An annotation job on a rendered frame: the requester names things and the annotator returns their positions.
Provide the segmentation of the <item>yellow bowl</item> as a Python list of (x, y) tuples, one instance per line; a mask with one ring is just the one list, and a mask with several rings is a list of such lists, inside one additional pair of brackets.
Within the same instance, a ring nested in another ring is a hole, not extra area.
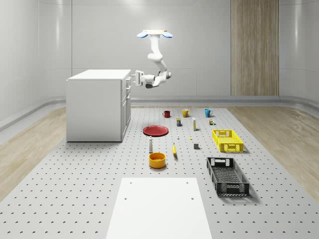
[(149, 166), (152, 168), (163, 168), (166, 165), (165, 155), (160, 152), (154, 152), (149, 155)]

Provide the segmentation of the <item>white board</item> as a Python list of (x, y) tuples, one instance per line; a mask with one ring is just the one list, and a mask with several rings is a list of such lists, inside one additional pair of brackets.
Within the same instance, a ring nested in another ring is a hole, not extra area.
[(123, 178), (106, 239), (212, 239), (196, 178)]

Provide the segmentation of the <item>red plate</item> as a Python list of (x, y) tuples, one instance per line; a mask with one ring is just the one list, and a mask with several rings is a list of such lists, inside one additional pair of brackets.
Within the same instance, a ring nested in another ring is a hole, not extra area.
[(168, 134), (168, 128), (161, 125), (151, 125), (145, 127), (143, 133), (148, 136), (164, 136)]

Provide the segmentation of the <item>dark grey basket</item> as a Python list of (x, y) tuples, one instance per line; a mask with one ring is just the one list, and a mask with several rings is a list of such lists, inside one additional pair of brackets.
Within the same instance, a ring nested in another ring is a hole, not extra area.
[(207, 157), (206, 161), (206, 167), (218, 195), (249, 195), (249, 181), (233, 158)]

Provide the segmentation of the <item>yellow basket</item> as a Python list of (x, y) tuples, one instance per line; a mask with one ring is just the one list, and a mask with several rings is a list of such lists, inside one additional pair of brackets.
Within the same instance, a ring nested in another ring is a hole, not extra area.
[(221, 152), (243, 152), (243, 141), (231, 129), (213, 129), (212, 137)]

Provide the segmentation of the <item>white cabinet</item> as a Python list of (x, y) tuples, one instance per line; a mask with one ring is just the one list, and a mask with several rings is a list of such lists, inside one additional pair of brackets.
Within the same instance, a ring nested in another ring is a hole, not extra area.
[(129, 69), (87, 70), (66, 81), (66, 140), (121, 142), (130, 121)]

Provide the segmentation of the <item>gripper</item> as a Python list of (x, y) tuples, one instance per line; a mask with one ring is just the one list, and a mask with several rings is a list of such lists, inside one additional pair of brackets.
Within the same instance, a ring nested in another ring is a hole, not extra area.
[(144, 72), (140, 71), (140, 70), (136, 70), (135, 74), (132, 75), (132, 77), (135, 76), (135, 81), (134, 83), (136, 84), (136, 86), (142, 86), (144, 80)]

